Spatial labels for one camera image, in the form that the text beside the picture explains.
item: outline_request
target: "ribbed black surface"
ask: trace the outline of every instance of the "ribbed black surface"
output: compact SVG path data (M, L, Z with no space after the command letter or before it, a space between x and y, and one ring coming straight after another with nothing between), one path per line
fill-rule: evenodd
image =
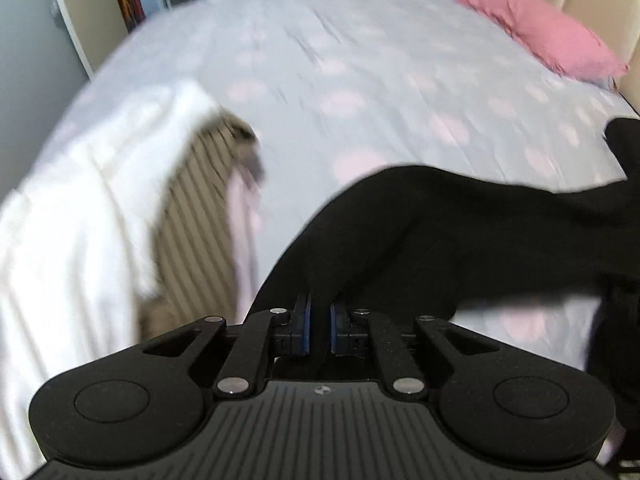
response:
M519 472L458 449L429 410L375 383L272 381L254 399L220 404L190 443L155 463L95 471L49 463L35 480L597 480L593 463Z

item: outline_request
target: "pink pillow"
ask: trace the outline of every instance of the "pink pillow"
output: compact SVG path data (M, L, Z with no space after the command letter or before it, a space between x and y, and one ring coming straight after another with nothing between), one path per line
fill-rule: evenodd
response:
M498 23L550 70L599 82L628 70L604 42L545 0L457 0Z

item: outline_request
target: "gray cloth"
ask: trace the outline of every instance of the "gray cloth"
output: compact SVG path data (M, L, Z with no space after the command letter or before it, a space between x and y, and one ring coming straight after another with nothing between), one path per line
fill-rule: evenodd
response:
M142 306L143 339L205 316L236 318L226 188L234 166L252 152L254 141L249 126L230 114L194 136L168 184L154 234L162 293Z

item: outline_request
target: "light blue bed sheet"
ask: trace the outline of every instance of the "light blue bed sheet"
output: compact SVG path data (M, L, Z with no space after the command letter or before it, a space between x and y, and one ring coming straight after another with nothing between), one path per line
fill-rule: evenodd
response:
M599 186L624 177L604 126L635 116L454 0L200 0L127 40L40 162L130 91L185 77L260 140L248 213L256 287L314 212L367 173L423 163L550 190ZM593 291L477 301L455 321L582 368L599 303Z

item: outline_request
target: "white blanket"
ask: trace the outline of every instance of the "white blanket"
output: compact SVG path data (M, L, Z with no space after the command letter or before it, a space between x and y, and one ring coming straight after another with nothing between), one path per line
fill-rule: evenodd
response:
M36 390L136 342L157 293L152 231L191 136L220 114L195 83L138 91L9 195L0 211L0 464L43 460L28 427Z

